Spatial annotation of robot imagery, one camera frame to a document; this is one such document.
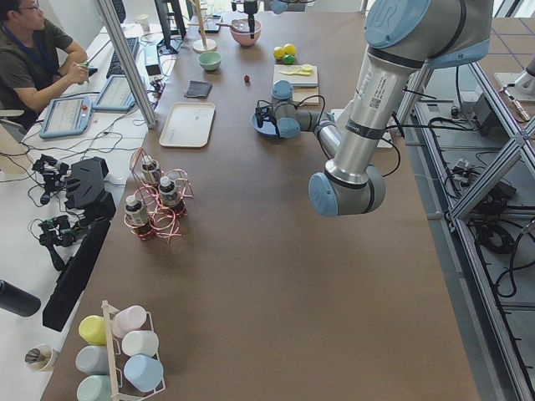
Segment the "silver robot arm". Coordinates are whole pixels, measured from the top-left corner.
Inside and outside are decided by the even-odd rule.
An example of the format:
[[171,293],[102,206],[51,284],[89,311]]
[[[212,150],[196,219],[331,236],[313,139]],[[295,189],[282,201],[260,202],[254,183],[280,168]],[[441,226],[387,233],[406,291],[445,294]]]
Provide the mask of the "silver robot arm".
[[354,99],[333,120],[293,102],[293,86],[279,80],[272,101],[258,105],[258,126],[269,122],[279,138],[312,132],[328,160],[311,176],[308,197],[322,216],[365,214],[385,198],[382,174],[370,163],[409,77],[427,66],[443,69],[487,55],[491,1],[378,1],[364,25],[367,50]]
[[[233,12],[240,12],[247,15],[246,32],[249,33],[250,38],[253,38],[256,31],[255,15],[258,13],[259,4],[258,0],[238,0],[231,1],[231,7]],[[311,3],[307,0],[269,0],[264,1],[267,4],[267,10],[272,11],[275,14],[285,13],[287,11],[302,12],[305,10],[306,5]]]

